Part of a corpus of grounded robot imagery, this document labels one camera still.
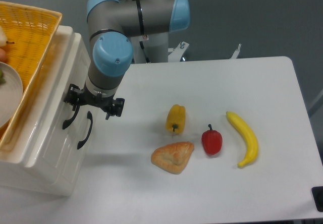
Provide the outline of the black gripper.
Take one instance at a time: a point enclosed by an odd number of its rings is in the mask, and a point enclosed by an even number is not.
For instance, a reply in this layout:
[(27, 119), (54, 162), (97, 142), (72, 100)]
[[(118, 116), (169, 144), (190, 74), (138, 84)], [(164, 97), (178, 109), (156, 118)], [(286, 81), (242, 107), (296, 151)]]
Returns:
[(104, 97), (102, 93), (92, 94), (88, 89), (81, 90), (77, 85), (70, 84), (64, 97), (64, 103), (72, 106), (75, 111), (78, 106), (90, 105), (104, 110), (105, 119), (110, 117), (120, 117), (125, 104), (124, 98), (113, 99), (114, 94)]

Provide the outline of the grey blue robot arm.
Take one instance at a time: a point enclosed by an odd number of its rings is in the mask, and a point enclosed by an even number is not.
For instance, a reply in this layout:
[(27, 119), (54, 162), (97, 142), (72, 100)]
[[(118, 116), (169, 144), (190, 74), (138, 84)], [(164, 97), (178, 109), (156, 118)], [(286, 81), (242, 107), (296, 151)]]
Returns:
[(188, 0), (88, 0), (86, 17), (91, 63), (83, 87), (71, 84), (64, 102), (74, 114), (84, 105), (120, 116), (122, 98), (114, 95), (133, 58), (130, 38), (185, 30)]

